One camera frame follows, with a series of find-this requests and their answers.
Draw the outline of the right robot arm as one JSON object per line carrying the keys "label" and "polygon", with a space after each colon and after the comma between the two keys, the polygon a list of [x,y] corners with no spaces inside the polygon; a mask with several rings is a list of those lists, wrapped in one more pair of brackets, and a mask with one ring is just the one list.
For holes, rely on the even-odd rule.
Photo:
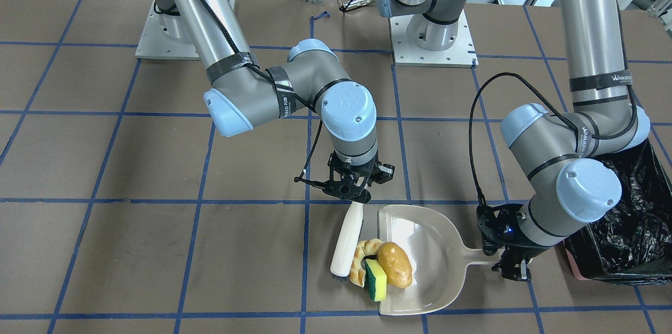
{"label": "right robot arm", "polygon": [[326,181],[295,178],[340,200],[367,203],[369,188],[393,179],[379,160],[377,108],[372,93],[353,80],[338,56],[318,39],[301,40],[284,62],[259,58],[229,0],[154,0],[168,20],[166,37],[192,45],[209,79],[204,103],[216,130],[233,137],[276,119],[311,111],[333,150]]}

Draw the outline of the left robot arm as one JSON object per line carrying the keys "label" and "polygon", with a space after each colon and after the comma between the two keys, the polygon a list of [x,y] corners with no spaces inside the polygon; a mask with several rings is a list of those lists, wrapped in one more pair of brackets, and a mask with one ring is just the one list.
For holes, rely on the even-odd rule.
{"label": "left robot arm", "polygon": [[[430,32],[457,23],[465,0],[376,0],[380,16],[417,14],[406,31],[418,46],[429,45]],[[477,220],[483,252],[504,248],[492,271],[529,282],[530,261],[600,220],[622,197],[617,175],[598,160],[605,153],[639,145],[650,121],[635,102],[617,0],[560,0],[573,112],[559,111],[519,74],[502,72],[482,84],[470,107],[468,147],[477,190]],[[530,181],[535,194],[527,203],[487,204],[473,157],[473,115],[479,97],[495,79],[516,78],[543,102],[521,105],[501,122],[501,134]]]}

